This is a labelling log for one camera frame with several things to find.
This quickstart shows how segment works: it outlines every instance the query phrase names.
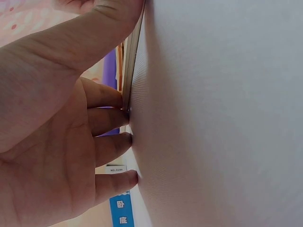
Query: hand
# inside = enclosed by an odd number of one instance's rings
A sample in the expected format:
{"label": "hand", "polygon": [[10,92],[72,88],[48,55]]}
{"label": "hand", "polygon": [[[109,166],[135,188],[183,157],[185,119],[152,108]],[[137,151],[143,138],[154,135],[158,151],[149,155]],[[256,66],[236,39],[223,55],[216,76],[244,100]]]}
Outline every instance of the hand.
{"label": "hand", "polygon": [[90,12],[96,4],[95,0],[53,0],[55,9],[76,14]]}
{"label": "hand", "polygon": [[129,35],[142,8],[111,3],[0,49],[0,226],[49,226],[137,183],[135,171],[95,175],[131,138],[94,136],[128,118],[117,91],[79,79]]}

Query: blue sticker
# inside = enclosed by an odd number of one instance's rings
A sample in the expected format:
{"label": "blue sticker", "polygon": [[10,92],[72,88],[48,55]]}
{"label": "blue sticker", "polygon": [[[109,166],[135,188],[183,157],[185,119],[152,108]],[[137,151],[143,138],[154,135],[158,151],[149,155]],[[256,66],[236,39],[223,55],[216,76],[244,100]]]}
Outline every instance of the blue sticker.
{"label": "blue sticker", "polygon": [[134,227],[130,192],[109,199],[113,227]]}

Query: purple object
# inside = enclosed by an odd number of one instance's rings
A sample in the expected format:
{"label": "purple object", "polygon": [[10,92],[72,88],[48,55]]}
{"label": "purple object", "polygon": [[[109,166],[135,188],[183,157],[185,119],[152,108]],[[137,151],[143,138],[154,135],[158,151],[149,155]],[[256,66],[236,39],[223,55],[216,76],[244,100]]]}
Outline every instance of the purple object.
{"label": "purple object", "polygon": [[[108,55],[104,57],[102,84],[117,89],[115,49],[113,49]],[[116,135],[119,134],[119,132],[119,129],[114,129],[103,134],[103,136]]]}

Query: finger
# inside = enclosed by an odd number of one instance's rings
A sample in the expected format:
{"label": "finger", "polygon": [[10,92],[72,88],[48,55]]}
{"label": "finger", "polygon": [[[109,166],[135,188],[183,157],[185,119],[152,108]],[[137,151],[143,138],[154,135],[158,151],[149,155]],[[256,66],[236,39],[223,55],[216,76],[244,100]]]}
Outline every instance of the finger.
{"label": "finger", "polygon": [[88,109],[88,116],[93,136],[102,135],[129,122],[128,114],[118,109],[92,108]]}
{"label": "finger", "polygon": [[131,134],[96,137],[96,167],[103,166],[123,155],[132,145]]}
{"label": "finger", "polygon": [[96,175],[95,205],[132,189],[137,183],[138,174],[134,170],[121,174]]}
{"label": "finger", "polygon": [[31,53],[83,72],[132,32],[142,6],[143,0],[101,0],[91,12],[18,42]]}
{"label": "finger", "polygon": [[117,90],[97,84],[90,79],[83,77],[80,79],[86,95],[87,108],[104,106],[122,108],[122,96]]}
{"label": "finger", "polygon": [[56,0],[54,1],[53,7],[56,10],[70,12],[75,14],[84,14],[91,11],[94,7],[94,0],[69,0],[68,2]]}

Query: white surface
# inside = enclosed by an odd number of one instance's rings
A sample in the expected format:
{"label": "white surface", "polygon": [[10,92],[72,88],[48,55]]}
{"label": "white surface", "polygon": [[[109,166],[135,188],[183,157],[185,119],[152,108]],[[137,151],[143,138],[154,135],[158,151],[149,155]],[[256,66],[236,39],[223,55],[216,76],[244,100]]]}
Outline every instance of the white surface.
{"label": "white surface", "polygon": [[303,226],[302,9],[147,1],[131,122],[153,226]]}

